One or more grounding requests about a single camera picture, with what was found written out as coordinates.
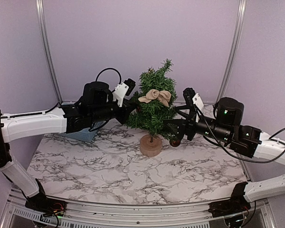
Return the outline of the small green christmas tree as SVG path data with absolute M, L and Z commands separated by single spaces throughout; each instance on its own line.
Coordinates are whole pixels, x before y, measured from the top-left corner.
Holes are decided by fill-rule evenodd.
M 166 76 L 172 66 L 172 61 L 166 59 L 161 67 L 154 69 L 154 73 L 150 74 L 148 70 L 141 73 L 139 91 L 136 91 L 130 99 L 138 104 L 141 111 L 132 112 L 125 125 L 132 129 L 147 131 L 147 134 L 140 139 L 140 152 L 147 157 L 155 157 L 161 153 L 163 138 L 168 141 L 177 140 L 176 136 L 163 124 L 164 120 L 173 119 L 176 116 L 173 105 L 177 98 L 176 81 Z M 145 96 L 151 89 L 169 91 L 171 93 L 169 107 L 165 107 L 159 100 L 153 100 L 147 104 L 138 101 L 139 97 Z

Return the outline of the dark red bauble ornament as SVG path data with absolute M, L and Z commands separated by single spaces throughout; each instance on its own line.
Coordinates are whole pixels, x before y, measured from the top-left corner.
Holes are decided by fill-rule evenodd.
M 169 143 L 172 147 L 178 147 L 181 141 L 180 140 L 170 140 Z

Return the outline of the beige burlap bow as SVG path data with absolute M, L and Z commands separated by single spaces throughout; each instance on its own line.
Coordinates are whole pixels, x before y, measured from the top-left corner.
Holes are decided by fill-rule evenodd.
M 153 100 L 159 100 L 165 107 L 169 107 L 169 102 L 171 100 L 171 93 L 166 90 L 156 90 L 151 89 L 146 93 L 145 96 L 141 96 L 138 98 L 138 101 L 141 103 L 149 103 Z

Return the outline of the gold berry sprig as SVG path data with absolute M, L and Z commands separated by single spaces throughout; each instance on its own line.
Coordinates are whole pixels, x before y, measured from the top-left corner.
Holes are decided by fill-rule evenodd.
M 148 73 L 151 74 L 151 73 L 154 73 L 154 72 L 155 72 L 154 68 L 149 68 L 149 69 L 148 69 Z

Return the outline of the light blue perforated plastic basket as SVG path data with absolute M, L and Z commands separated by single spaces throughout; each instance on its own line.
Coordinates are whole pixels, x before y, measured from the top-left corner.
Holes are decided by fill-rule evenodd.
M 89 131 L 89 128 L 85 128 L 79 132 L 74 132 L 74 133 L 58 133 L 59 136 L 62 137 L 67 137 L 70 139 L 78 140 L 78 141 L 83 141 L 90 143 L 93 138 L 95 137 L 96 133 L 98 130 L 95 131 Z

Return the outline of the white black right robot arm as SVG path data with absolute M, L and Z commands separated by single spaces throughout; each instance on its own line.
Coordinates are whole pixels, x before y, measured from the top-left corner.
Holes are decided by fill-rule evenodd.
M 164 125 L 178 138 L 191 141 L 195 134 L 216 140 L 222 148 L 240 154 L 239 159 L 257 163 L 277 162 L 285 165 L 285 142 L 262 130 L 241 125 L 244 105 L 230 97 L 221 98 L 214 107 L 215 118 L 203 115 L 199 95 L 186 97 L 186 105 L 176 107 L 183 118 L 165 120 Z M 259 182 L 241 182 L 235 185 L 230 199 L 209 205 L 212 216 L 220 217 L 250 209 L 250 203 L 259 199 L 285 194 L 285 174 Z

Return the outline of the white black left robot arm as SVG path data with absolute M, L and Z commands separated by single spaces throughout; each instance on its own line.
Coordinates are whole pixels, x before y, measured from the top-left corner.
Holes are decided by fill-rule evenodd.
M 65 92 L 64 99 L 74 99 L 85 83 L 95 80 L 97 70 L 64 73 L 57 76 L 58 84 Z M 41 78 L 41 73 L 12 73 L 0 70 L 0 108 L 12 111 L 37 110 L 52 104 L 55 97 L 50 93 L 50 84 Z M 27 168 L 42 136 L 19 139 L 12 143 L 12 153 Z M 11 183 L 0 174 L 0 214 L 7 200 Z

